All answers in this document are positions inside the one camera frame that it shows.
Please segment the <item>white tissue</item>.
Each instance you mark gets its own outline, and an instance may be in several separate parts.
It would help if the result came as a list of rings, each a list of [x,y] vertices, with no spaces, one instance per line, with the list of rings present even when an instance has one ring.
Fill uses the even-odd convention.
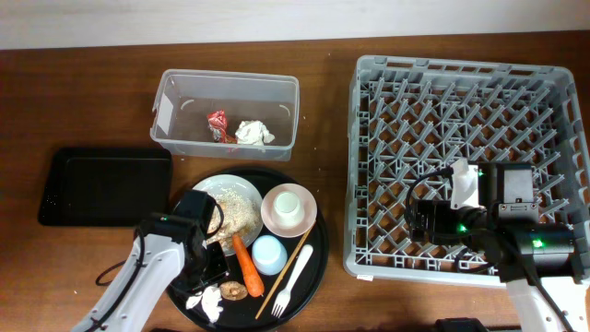
[[[191,295],[185,302],[185,309],[194,309],[198,304],[206,314],[206,317],[210,323],[216,323],[223,311],[223,308],[219,305],[222,300],[220,288],[217,286],[209,286],[201,292],[195,295]]]

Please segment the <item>light blue cup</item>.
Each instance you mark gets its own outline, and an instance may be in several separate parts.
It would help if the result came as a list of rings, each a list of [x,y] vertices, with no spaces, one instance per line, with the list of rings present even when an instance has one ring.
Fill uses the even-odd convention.
[[[256,269],[266,276],[282,271],[287,263],[287,250],[274,236],[263,235],[254,241],[252,259]]]

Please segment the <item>grey plate with food scraps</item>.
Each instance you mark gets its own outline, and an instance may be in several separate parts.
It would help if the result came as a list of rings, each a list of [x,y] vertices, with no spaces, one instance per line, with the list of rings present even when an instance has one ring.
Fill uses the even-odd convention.
[[[206,178],[193,186],[206,192],[219,204],[208,228],[207,244],[219,242],[225,256],[235,255],[232,236],[237,234],[248,247],[263,229],[262,197],[258,189],[244,178],[220,174]]]

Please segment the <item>white cup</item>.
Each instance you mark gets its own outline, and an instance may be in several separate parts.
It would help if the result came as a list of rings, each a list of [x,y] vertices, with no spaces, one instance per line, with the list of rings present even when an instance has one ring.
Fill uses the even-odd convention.
[[[273,201],[273,220],[282,228],[293,228],[303,220],[303,203],[294,192],[280,192]]]

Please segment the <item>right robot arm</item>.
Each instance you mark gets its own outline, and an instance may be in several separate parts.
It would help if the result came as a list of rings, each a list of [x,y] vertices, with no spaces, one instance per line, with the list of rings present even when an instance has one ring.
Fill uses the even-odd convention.
[[[482,253],[483,268],[497,268],[522,330],[588,330],[581,251],[571,228],[541,222],[530,164],[459,159],[433,176],[449,180],[451,197],[413,198],[429,174],[410,185],[405,219],[412,240]]]

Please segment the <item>white napkin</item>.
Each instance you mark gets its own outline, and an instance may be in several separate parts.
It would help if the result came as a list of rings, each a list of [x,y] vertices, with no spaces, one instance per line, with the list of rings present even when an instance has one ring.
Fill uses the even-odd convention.
[[[238,144],[263,146],[275,140],[261,121],[242,121],[235,132]]]

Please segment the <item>red snack wrapper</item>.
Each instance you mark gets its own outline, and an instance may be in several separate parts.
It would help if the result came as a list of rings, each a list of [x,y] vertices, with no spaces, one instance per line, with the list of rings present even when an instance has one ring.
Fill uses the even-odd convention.
[[[234,144],[237,140],[228,132],[228,119],[224,110],[214,111],[206,116],[208,128],[212,132],[213,139],[217,143]]]

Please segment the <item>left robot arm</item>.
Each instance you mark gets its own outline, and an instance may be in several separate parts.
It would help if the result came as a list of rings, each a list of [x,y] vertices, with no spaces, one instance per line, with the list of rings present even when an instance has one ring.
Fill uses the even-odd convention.
[[[220,283],[230,268],[220,243],[207,243],[220,204],[190,190],[170,215],[152,213],[136,227],[133,248],[117,276],[75,331],[140,331],[160,296],[171,289],[192,296]]]

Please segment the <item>pink saucer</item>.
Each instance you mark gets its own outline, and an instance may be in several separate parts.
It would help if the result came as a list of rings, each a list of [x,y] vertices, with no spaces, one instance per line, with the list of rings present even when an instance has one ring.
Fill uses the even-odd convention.
[[[303,203],[304,216],[300,224],[293,228],[282,228],[274,220],[273,201],[283,191],[294,192]],[[261,217],[264,225],[275,235],[283,238],[294,238],[303,235],[315,223],[318,207],[312,193],[299,184],[280,184],[272,188],[263,198]]]

